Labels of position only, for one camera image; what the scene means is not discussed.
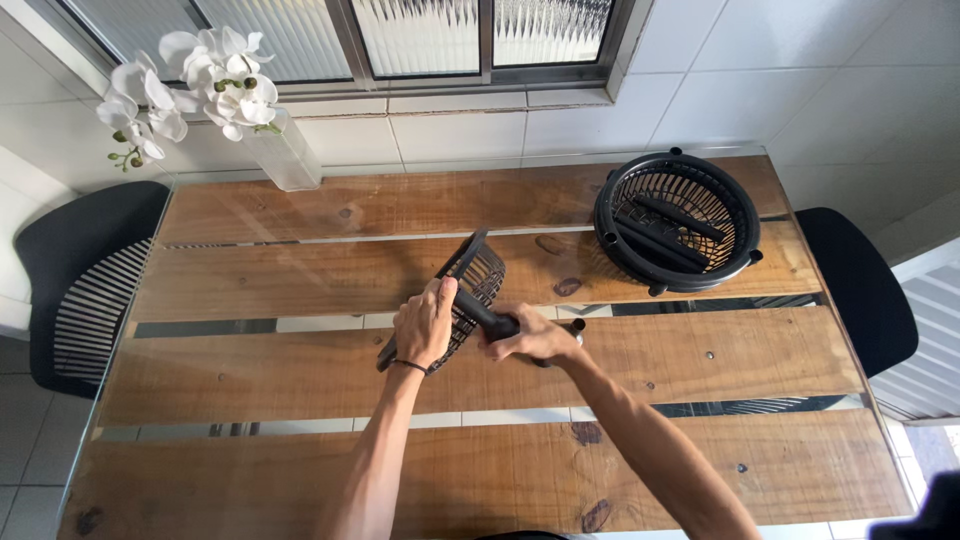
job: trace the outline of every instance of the wooden plank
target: wooden plank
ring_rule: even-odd
[[[370,416],[384,377],[374,359],[391,333],[126,339],[100,426]],[[864,391],[827,307],[595,318],[584,339],[598,364],[651,403]],[[570,405],[585,403],[560,369],[494,364],[470,340],[427,380],[415,412]]]
[[[392,311],[463,238],[155,250],[132,320],[204,321]],[[764,259],[696,294],[651,298],[603,253],[593,231],[490,236],[507,265],[499,299],[534,305],[805,294],[820,290],[797,229],[761,223]]]
[[[787,213],[766,156],[710,160],[730,173],[760,216]],[[272,182],[178,187],[163,245],[275,242],[333,236],[459,233],[591,225],[593,201],[620,163],[326,178],[287,193]]]
[[[867,409],[673,422],[760,525],[912,512]],[[394,538],[677,528],[595,426],[411,430]],[[310,538],[358,436],[90,442],[60,538]]]

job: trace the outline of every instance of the dark wood stain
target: dark wood stain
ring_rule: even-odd
[[[610,503],[608,503],[606,499],[601,499],[599,503],[595,504],[589,512],[580,518],[580,529],[587,534],[599,532],[603,524],[607,523],[607,518],[610,517],[610,511]]]
[[[557,293],[557,296],[562,296],[565,298],[580,290],[580,287],[583,285],[583,282],[576,278],[567,278],[562,282],[553,285],[553,292]]]
[[[540,249],[550,255],[555,255],[557,257],[566,255],[566,245],[549,234],[541,234],[537,236],[537,238],[534,239],[534,242],[538,247],[540,247]]]
[[[77,534],[87,536],[93,532],[93,529],[103,521],[104,510],[99,506],[93,506],[86,512],[77,516]]]
[[[573,429],[573,436],[577,442],[586,446],[591,443],[599,443],[603,440],[603,431],[593,422],[574,422],[570,425]]]

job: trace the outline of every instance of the black chair seat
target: black chair seat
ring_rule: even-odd
[[[170,190],[133,182],[40,217],[13,243],[33,288],[30,370],[44,388],[93,398]]]
[[[833,209],[797,212],[840,318],[867,377],[917,352],[917,323],[883,257],[849,219]]]

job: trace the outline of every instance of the tiled floor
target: tiled floor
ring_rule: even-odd
[[[91,405],[37,386],[27,344],[0,336],[0,540],[54,537]]]
[[[302,321],[304,328],[290,331],[334,330],[338,324],[351,328],[376,327],[386,324],[393,314],[384,314],[383,321],[351,317],[341,321]],[[7,338],[0,338],[0,540],[33,540],[53,538],[63,486],[73,456],[83,433],[90,401],[64,396],[36,386],[29,375],[26,347]],[[474,412],[450,412],[417,415],[411,428],[480,426],[535,422],[567,422],[593,420],[589,407],[561,407]],[[369,418],[344,418],[319,421],[271,422],[261,425],[261,435],[298,432],[362,430]],[[926,482],[903,425],[888,420],[896,448],[900,472],[910,488],[914,503],[921,502]],[[209,426],[143,427],[107,433],[122,440],[140,440],[206,436]],[[858,520],[838,523],[797,524],[763,527],[767,540],[858,540],[866,538],[870,523]],[[683,539],[678,530],[647,532],[614,532],[571,536],[577,540],[669,540]]]

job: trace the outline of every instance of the window frame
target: window frame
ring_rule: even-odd
[[[281,101],[440,95],[522,90],[598,88],[607,84],[636,0],[612,0],[607,27],[595,61],[493,67],[493,2],[477,0],[480,72],[451,75],[374,77],[366,45],[350,0],[325,0],[352,80],[275,81]],[[119,63],[98,34],[65,0],[27,0],[98,69],[109,76]],[[212,28],[195,0],[179,0],[200,28]]]

